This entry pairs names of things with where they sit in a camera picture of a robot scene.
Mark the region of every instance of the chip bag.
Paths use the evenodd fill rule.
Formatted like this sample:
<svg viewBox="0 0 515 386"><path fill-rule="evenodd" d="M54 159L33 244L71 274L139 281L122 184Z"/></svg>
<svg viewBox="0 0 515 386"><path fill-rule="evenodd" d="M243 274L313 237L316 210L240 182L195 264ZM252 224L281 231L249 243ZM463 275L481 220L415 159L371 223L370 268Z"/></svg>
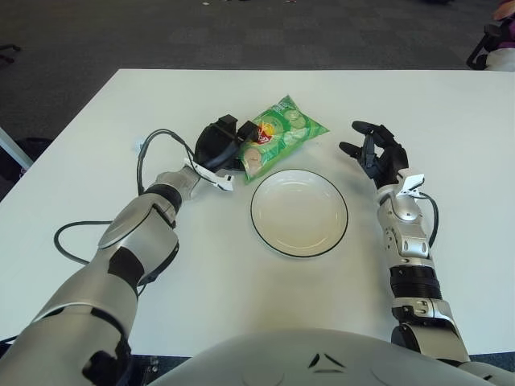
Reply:
<svg viewBox="0 0 515 386"><path fill-rule="evenodd" d="M248 182L264 175L304 141L329 131L302 114L289 95L253 119L253 123L259 126L259 138L243 145L240 152Z"/></svg>

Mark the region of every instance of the white plate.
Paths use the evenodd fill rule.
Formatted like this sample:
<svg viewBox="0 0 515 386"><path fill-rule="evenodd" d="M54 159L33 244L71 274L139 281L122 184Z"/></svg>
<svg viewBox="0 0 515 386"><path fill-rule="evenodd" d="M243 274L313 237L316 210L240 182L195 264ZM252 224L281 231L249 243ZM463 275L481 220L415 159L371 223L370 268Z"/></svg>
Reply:
<svg viewBox="0 0 515 386"><path fill-rule="evenodd" d="M292 257L313 257L335 247L345 234L347 205L324 177L284 170L254 192L250 215L259 236Z"/></svg>

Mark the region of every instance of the white clip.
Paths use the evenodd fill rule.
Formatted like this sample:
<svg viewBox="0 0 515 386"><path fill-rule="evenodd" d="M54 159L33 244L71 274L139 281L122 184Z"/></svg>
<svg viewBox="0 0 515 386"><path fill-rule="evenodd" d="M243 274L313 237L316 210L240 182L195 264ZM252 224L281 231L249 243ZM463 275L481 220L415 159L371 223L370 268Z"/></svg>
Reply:
<svg viewBox="0 0 515 386"><path fill-rule="evenodd" d="M233 191L233 175L225 175L224 177L219 177L215 175L212 171L207 170L206 168L202 167L198 163L194 161L190 161L189 158L184 159L184 164L186 166L191 167L193 170L195 170L199 175L209 180L209 182L214 187L219 187L222 191Z"/></svg>
<svg viewBox="0 0 515 386"><path fill-rule="evenodd" d="M424 183L424 174L417 172L414 169L400 169L398 175L401 177L394 194L397 197L401 195L410 195L415 198L420 198L418 188Z"/></svg>

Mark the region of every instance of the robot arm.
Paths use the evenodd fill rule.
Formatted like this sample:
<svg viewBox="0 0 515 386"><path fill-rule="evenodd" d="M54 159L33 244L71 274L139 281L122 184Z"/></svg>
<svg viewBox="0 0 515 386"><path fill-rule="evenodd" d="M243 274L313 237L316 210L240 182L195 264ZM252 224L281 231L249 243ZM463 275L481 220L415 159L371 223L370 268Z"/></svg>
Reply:
<svg viewBox="0 0 515 386"><path fill-rule="evenodd" d="M377 217L384 236L390 284L394 295L392 313L399 321L392 343L442 361L468 362L467 350L443 300L430 241L422 230L422 212L417 199L424 175L409 168L406 152L383 125L353 122L365 135L363 147L342 142L340 148L358 160L376 183ZM376 156L374 145L384 149Z"/></svg>
<svg viewBox="0 0 515 386"><path fill-rule="evenodd" d="M130 362L136 287L174 259L175 216L199 179L187 166L163 173L126 206L92 261L56 291L2 358L0 383L117 384Z"/></svg>

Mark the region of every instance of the wire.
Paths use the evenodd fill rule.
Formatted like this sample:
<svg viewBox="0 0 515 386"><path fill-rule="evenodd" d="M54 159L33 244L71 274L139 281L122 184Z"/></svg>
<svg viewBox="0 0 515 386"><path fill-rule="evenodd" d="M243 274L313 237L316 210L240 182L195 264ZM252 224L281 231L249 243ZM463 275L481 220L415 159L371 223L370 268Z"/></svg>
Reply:
<svg viewBox="0 0 515 386"><path fill-rule="evenodd" d="M436 234L438 233L438 226L439 226L439 211L438 211L438 205L436 204L436 201L433 200L433 198L426 194L426 193L419 193L420 195L423 195L423 199L429 199L431 202L431 205L433 206L433 231L431 232L431 236L429 237L429 248L433 246L433 243L436 239Z"/></svg>
<svg viewBox="0 0 515 386"><path fill-rule="evenodd" d="M139 298L140 296L142 296L142 293L143 293L143 291L145 290L145 288L146 288L146 284L145 284L145 285L144 285L144 286L139 290L139 292L138 292L138 298Z"/></svg>
<svg viewBox="0 0 515 386"><path fill-rule="evenodd" d="M199 173L199 171L193 166L192 157L195 157L195 154L193 153L190 146L188 146L187 143L177 133L174 133L173 131L171 131L169 129L157 129L149 134L149 136L143 142L141 150L139 151L138 165L136 166L136 183L138 185L138 195L142 195L145 192L145 188L143 187L143 181L142 181L142 169L143 169L143 160L145 159L145 156L146 156L146 151L148 150L148 146L150 145L152 140L160 134L169 135L170 137L174 138L178 143L180 143L182 146L184 146L187 157L190 160L192 169L195 171L195 173L197 173L197 175L201 179L205 179L209 183L214 183L210 179L207 179L203 175L201 175Z"/></svg>
<svg viewBox="0 0 515 386"><path fill-rule="evenodd" d="M71 227L77 227L77 226L82 226L82 225L107 225L107 224L111 224L111 222L112 221L76 221L76 222L73 222L73 223L70 223L70 224L63 225L54 234L54 245L55 245L56 249L64 257L67 257L68 259L70 259L71 261L75 261L76 263L79 263L79 264L82 264L82 265L87 265L87 264L89 264L89 261L81 259L80 257L77 257L77 256L71 254L70 252L68 252L66 249L63 248L63 246L61 245L61 243L59 241L60 234L64 230L66 230L68 228L71 228Z"/></svg>
<svg viewBox="0 0 515 386"><path fill-rule="evenodd" d="M0 340L0 344L4 344L4 343L12 342L12 341L13 341L13 340L15 340L16 338L18 338L18 336L17 336L17 335L15 335L15 336L11 336L10 338L2 339L2 340Z"/></svg>

